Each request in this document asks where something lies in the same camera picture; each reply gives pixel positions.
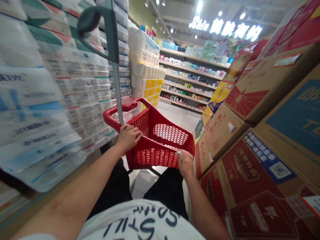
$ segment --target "tiled floor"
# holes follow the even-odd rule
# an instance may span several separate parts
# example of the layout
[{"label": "tiled floor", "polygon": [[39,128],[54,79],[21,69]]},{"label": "tiled floor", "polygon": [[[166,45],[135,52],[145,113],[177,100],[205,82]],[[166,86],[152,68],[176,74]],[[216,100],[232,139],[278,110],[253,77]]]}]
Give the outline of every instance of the tiled floor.
[{"label": "tiled floor", "polygon": [[[165,102],[159,102],[158,111],[166,117],[172,123],[182,127],[183,129],[193,132],[201,114],[186,110],[183,107],[171,105]],[[124,165],[128,170],[127,159],[124,157]],[[163,173],[166,167],[157,166],[153,167],[159,173]],[[144,194],[152,187],[152,185],[158,180],[158,176],[147,169],[134,170],[130,175],[130,191],[134,199],[143,198]],[[186,210],[189,215],[189,191],[187,189],[186,182],[182,182],[184,201],[186,204]]]}]

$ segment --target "gray basket handle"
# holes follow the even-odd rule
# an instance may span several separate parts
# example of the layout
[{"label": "gray basket handle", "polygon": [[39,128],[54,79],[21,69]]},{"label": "gray basket handle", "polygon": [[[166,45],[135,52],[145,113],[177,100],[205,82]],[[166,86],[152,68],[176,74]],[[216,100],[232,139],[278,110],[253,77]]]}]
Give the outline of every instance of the gray basket handle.
[{"label": "gray basket handle", "polygon": [[[85,41],[85,34],[93,31],[99,24],[101,16],[104,18],[105,32],[107,37],[108,52],[106,55],[99,52],[91,44]],[[119,42],[116,15],[114,10],[96,6],[85,9],[78,20],[77,30],[80,42],[92,52],[114,63],[119,63]]]}]

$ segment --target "store sign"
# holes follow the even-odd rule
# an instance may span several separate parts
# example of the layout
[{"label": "store sign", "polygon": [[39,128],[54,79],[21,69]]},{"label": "store sign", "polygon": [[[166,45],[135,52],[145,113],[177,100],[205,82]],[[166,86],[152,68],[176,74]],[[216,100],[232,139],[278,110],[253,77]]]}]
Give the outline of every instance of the store sign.
[{"label": "store sign", "polygon": [[[255,40],[257,40],[259,34],[262,31],[262,28],[256,25],[253,25],[249,29],[250,27],[249,25],[245,25],[244,23],[241,23],[237,26],[237,29],[235,30],[236,25],[234,22],[227,21],[226,24],[224,25],[224,28],[222,28],[223,24],[224,24],[224,21],[222,19],[219,20],[218,18],[216,18],[215,20],[213,20],[213,23],[210,28],[210,33],[221,34],[222,36],[228,36],[228,37],[231,37],[234,34],[234,38],[245,37],[247,40],[250,39],[251,42],[254,42]],[[197,29],[200,31],[207,31],[209,26],[210,24],[207,23],[206,20],[202,22],[202,18],[200,18],[200,16],[195,16],[193,18],[192,23],[189,23],[189,28]]]}]

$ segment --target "hand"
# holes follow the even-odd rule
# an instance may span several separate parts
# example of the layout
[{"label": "hand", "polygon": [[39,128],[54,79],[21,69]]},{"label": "hand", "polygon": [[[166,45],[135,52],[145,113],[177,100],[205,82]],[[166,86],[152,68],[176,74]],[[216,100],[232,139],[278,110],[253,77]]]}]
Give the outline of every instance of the hand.
[{"label": "hand", "polygon": [[116,145],[123,150],[123,153],[126,153],[137,145],[142,136],[143,133],[138,128],[132,125],[122,125]]},{"label": "hand", "polygon": [[179,162],[179,170],[184,179],[194,177],[193,175],[193,156],[191,153],[181,149],[182,162]]}]

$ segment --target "shopping basket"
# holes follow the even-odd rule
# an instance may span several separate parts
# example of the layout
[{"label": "shopping basket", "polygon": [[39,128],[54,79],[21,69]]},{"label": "shopping basket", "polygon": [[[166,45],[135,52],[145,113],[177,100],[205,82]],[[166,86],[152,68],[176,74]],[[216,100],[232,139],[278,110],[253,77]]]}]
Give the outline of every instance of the shopping basket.
[{"label": "shopping basket", "polygon": [[[128,121],[128,124],[139,128],[143,137],[138,144],[126,153],[130,169],[144,169],[152,166],[179,168],[175,152],[184,149],[194,156],[194,138],[192,134],[166,119],[146,99],[142,97],[122,103],[122,111],[128,112],[142,102],[147,108]],[[103,113],[104,121],[120,132],[121,124],[112,118],[117,107]]]},{"label": "shopping basket", "polygon": [[[128,112],[137,107],[138,102],[142,102],[147,108],[128,121],[128,124],[139,128],[144,135],[138,144],[126,153],[128,167],[131,170],[152,169],[152,166],[178,168],[178,157],[175,152],[184,149],[194,156],[194,138],[190,132],[168,121],[144,98],[139,97],[121,103],[117,23],[112,1],[106,0],[105,4],[106,7],[96,6],[85,9],[77,24],[81,43],[112,63],[117,106],[103,113],[104,121],[119,133],[123,124],[122,111]],[[85,34],[97,27],[101,16],[105,22],[108,55],[99,52],[85,41]],[[111,117],[116,112],[118,112],[119,121]]]}]

